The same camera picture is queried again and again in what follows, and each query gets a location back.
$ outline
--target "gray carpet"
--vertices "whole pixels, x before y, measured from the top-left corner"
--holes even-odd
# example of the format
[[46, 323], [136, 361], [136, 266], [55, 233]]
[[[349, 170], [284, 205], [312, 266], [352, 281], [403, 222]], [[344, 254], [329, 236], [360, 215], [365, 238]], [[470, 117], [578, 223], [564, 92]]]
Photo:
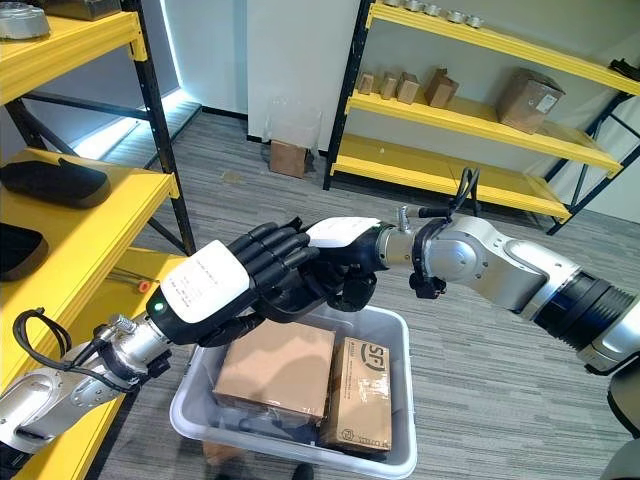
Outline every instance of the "gray carpet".
[[[378, 184], [335, 182], [325, 192], [323, 161], [304, 180], [271, 173], [268, 147], [246, 142], [245, 131], [242, 120], [200, 114], [175, 144], [199, 246], [295, 215], [305, 222], [337, 215], [393, 220], [397, 205], [443, 201]], [[156, 216], [175, 225], [168, 204]], [[483, 216], [503, 233], [537, 241], [619, 287], [640, 283], [640, 225], [584, 212], [548, 237], [544, 217], [494, 206], [485, 206]], [[150, 229], [136, 243], [172, 251]], [[410, 326], [419, 455], [412, 478], [598, 478], [630, 438], [607, 407], [606, 379], [586, 374], [566, 345], [474, 292], [450, 285], [437, 301], [418, 301], [405, 273], [386, 272], [371, 303], [398, 312]], [[188, 355], [186, 348], [173, 351], [173, 368], [145, 386], [119, 422], [111, 451], [99, 454], [101, 480], [215, 477], [199, 442], [180, 437], [169, 423]], [[233, 467], [234, 478], [287, 479], [295, 464], [247, 453]], [[316, 469], [318, 479], [354, 477]]]

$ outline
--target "yellow shelf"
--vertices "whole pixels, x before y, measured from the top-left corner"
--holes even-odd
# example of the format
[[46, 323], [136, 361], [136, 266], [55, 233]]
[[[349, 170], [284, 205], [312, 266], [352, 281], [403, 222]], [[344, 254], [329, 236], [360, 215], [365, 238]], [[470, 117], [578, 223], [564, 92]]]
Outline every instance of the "yellow shelf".
[[[37, 230], [49, 244], [48, 257], [38, 270], [22, 280], [0, 284], [2, 389], [36, 366], [13, 339], [16, 316], [30, 308], [44, 307], [48, 316], [69, 328], [153, 212], [177, 193], [173, 175], [32, 149], [12, 160], [53, 162], [59, 157], [107, 173], [112, 191], [97, 207], [78, 210], [0, 188], [0, 220]], [[53, 353], [55, 340], [48, 329], [30, 323], [32, 345], [46, 354]]]
[[480, 27], [475, 29], [465, 24], [451, 23], [442, 17], [414, 13], [402, 7], [389, 7], [384, 5], [381, 0], [371, 5], [369, 22], [373, 19], [386, 20], [444, 37], [454, 38], [472, 45], [523, 58], [540, 65], [546, 65], [547, 67], [571, 73], [633, 95], [640, 95], [640, 82], [620, 75], [604, 65], [558, 52], [551, 48], [535, 45], [489, 28]]
[[498, 123], [496, 112], [492, 107], [464, 98], [454, 97], [444, 109], [427, 105], [422, 90], [418, 91], [416, 101], [411, 105], [399, 102], [395, 98], [384, 100], [378, 93], [363, 95], [354, 91], [347, 102], [347, 112], [350, 108], [568, 158], [603, 168], [607, 170], [607, 175], [610, 177], [622, 168], [584, 132], [552, 122], [544, 122], [539, 133], [530, 135]]
[[571, 216], [542, 178], [354, 135], [342, 138], [331, 175], [345, 172], [452, 195], [465, 166], [481, 169], [480, 201], [561, 221]]
[[[124, 253], [118, 266], [162, 279], [182, 260], [181, 257], [165, 253], [130, 248]], [[114, 312], [130, 316], [142, 312], [152, 292], [150, 290], [143, 295], [137, 293], [132, 285], [105, 280], [79, 314], [80, 321], [75, 322], [70, 329], [75, 344], [91, 338], [93, 328], [105, 323]], [[83, 479], [123, 398], [120, 396], [84, 416], [73, 428], [29, 460], [15, 477], [16, 480]]]
[[51, 33], [46, 37], [0, 41], [0, 105], [127, 44], [132, 58], [147, 58], [136, 12], [93, 22], [53, 16], [47, 20]]

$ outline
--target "robot finger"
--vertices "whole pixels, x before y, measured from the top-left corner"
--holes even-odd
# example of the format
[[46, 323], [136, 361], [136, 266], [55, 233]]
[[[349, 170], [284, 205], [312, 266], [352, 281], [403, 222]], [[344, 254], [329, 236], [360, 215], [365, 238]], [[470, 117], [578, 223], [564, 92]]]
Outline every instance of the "robot finger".
[[313, 260], [318, 257], [318, 255], [320, 255], [320, 250], [315, 247], [301, 248], [285, 258], [283, 262], [274, 263], [270, 267], [257, 273], [253, 277], [256, 288], [263, 292], [268, 290], [280, 282], [289, 272], [298, 268], [303, 263]]
[[282, 261], [282, 257], [289, 255], [295, 249], [304, 247], [309, 244], [309, 235], [299, 233], [293, 237], [289, 237], [284, 242], [276, 245], [270, 250], [266, 250], [258, 255], [256, 258], [245, 264], [244, 268], [249, 275], [255, 275], [261, 270], [264, 270], [272, 263], [276, 261]]
[[236, 238], [227, 246], [227, 248], [231, 251], [231, 253], [237, 255], [241, 250], [244, 250], [256, 240], [260, 240], [266, 237], [270, 233], [275, 232], [277, 229], [278, 225], [276, 225], [274, 222], [264, 223], [259, 227], [254, 228], [250, 232]]
[[236, 254], [236, 258], [240, 261], [240, 263], [246, 265], [265, 250], [270, 249], [271, 247], [274, 247], [279, 243], [282, 243], [287, 238], [297, 235], [297, 233], [298, 232], [296, 232], [295, 229], [291, 227], [280, 228], [270, 233], [263, 239], [256, 240], [255, 242], [251, 243], [248, 247], [238, 252]]

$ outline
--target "shoe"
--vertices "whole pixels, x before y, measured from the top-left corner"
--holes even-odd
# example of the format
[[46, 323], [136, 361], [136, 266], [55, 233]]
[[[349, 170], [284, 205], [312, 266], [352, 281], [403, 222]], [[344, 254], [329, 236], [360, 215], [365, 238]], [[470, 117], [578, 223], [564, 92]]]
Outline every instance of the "shoe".
[[98, 170], [66, 161], [59, 164], [30, 160], [0, 168], [0, 181], [12, 192], [73, 208], [91, 208], [104, 202], [111, 186]]
[[291, 480], [313, 480], [313, 465], [301, 463], [293, 472]]
[[0, 223], [0, 280], [20, 280], [47, 258], [49, 245], [40, 232]]

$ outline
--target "clear plastic container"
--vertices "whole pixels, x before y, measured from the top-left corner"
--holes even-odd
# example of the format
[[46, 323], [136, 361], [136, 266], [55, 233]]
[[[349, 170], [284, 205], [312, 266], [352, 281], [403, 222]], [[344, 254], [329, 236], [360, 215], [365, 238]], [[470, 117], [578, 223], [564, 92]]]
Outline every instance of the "clear plastic container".
[[409, 360], [409, 330], [398, 314], [375, 307], [344, 313], [322, 306], [300, 320], [345, 336], [389, 347], [391, 355], [392, 449], [379, 459], [367, 459], [293, 441], [269, 414], [247, 415], [218, 405], [212, 393], [226, 347], [196, 348], [187, 373], [171, 403], [171, 423], [181, 435], [207, 442], [309, 462], [379, 478], [408, 477], [417, 462], [413, 389]]
[[299, 100], [276, 97], [267, 110], [263, 141], [279, 140], [298, 147], [318, 150], [322, 112]]

